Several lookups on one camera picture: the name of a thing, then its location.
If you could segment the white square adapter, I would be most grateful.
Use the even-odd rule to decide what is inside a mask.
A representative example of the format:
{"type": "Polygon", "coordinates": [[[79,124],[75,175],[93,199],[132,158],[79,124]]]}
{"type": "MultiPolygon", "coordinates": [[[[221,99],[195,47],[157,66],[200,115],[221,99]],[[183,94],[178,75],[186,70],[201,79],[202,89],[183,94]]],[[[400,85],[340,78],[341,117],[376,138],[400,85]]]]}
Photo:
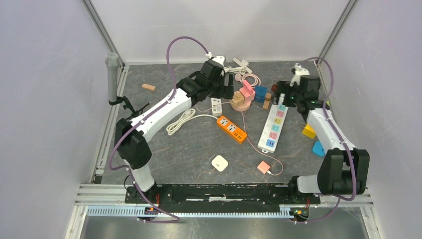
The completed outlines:
{"type": "Polygon", "coordinates": [[[218,171],[223,172],[229,165],[229,162],[222,157],[221,155],[217,155],[212,161],[211,165],[218,171]]]}

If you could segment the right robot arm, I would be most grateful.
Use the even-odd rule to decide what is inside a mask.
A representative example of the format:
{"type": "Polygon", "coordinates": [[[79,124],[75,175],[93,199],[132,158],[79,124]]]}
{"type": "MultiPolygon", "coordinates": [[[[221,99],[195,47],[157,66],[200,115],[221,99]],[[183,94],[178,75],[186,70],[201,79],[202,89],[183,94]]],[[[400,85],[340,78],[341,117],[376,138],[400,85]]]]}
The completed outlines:
{"type": "Polygon", "coordinates": [[[278,81],[272,87],[274,100],[296,108],[314,130],[325,156],[317,174],[297,176],[287,190],[293,203],[302,202],[308,193],[334,195],[351,201],[366,188],[370,155],[358,149],[341,132],[326,102],[319,99],[320,78],[296,77],[293,82],[278,81]]]}

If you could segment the orange power strip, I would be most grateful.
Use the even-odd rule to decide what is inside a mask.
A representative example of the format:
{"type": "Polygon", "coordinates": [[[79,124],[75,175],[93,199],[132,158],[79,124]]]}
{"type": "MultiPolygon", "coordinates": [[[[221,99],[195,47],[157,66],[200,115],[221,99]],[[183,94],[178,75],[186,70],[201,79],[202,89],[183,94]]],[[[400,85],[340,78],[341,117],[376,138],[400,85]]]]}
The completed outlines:
{"type": "Polygon", "coordinates": [[[244,132],[225,116],[220,116],[216,120],[216,124],[239,144],[242,144],[247,138],[246,132],[244,132]]]}

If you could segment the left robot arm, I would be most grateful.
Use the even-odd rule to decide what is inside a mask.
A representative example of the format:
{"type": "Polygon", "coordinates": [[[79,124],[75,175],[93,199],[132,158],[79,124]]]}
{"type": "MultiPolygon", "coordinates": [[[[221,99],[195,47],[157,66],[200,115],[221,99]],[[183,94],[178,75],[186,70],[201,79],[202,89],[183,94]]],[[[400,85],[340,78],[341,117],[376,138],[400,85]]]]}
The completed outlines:
{"type": "Polygon", "coordinates": [[[138,186],[137,196],[145,203],[156,198],[155,180],[149,161],[149,141],[170,120],[206,98],[231,99],[233,86],[224,84],[225,57],[207,60],[199,71],[181,79],[169,95],[148,111],[133,119],[120,119],[115,128],[115,146],[124,167],[138,186]]]}

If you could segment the pink charger plug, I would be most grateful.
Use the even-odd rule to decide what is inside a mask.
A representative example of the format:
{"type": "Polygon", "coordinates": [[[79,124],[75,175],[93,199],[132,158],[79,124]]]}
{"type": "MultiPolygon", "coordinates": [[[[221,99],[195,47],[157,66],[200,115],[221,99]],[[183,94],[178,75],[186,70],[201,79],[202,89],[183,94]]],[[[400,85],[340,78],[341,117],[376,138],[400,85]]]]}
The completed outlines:
{"type": "Polygon", "coordinates": [[[267,174],[270,168],[271,167],[265,161],[261,161],[257,166],[257,170],[262,174],[267,174]]]}

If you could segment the dark blue cube adapter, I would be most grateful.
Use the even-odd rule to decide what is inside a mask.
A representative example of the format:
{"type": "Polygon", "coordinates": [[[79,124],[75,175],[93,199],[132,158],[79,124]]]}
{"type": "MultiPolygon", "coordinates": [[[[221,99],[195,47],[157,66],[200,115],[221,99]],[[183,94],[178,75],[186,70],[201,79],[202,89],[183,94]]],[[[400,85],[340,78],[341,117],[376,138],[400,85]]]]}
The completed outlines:
{"type": "Polygon", "coordinates": [[[267,88],[264,86],[257,85],[254,87],[254,91],[255,91],[254,101],[263,103],[265,101],[267,88]]]}

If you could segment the light blue adapter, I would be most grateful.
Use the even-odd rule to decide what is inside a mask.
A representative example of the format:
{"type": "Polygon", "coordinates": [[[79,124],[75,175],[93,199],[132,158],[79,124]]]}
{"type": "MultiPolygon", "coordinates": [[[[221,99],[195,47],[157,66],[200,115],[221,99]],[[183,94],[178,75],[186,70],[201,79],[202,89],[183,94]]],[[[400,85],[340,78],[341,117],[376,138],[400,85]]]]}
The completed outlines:
{"type": "Polygon", "coordinates": [[[324,150],[322,143],[320,141],[315,142],[315,144],[313,145],[313,148],[312,148],[312,152],[319,157],[325,156],[325,150],[324,150]]]}

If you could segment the long white power strip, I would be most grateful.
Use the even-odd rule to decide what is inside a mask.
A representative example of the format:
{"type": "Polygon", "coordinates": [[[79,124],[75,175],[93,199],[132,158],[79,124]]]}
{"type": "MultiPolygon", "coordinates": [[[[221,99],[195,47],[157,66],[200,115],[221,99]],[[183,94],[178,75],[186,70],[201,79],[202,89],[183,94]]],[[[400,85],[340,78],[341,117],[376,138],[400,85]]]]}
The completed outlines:
{"type": "Polygon", "coordinates": [[[288,107],[272,105],[264,124],[257,147],[263,153],[274,153],[281,135],[288,107]]]}

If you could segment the yellow cube adapter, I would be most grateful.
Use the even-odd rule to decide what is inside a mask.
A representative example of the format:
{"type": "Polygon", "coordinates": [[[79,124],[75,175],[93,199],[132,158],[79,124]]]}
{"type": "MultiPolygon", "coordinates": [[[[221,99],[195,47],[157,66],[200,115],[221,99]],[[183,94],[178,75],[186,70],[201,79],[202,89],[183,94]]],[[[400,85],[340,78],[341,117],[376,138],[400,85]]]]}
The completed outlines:
{"type": "Polygon", "coordinates": [[[311,139],[314,139],[317,135],[314,129],[309,124],[306,124],[306,126],[303,128],[302,134],[311,139]]]}

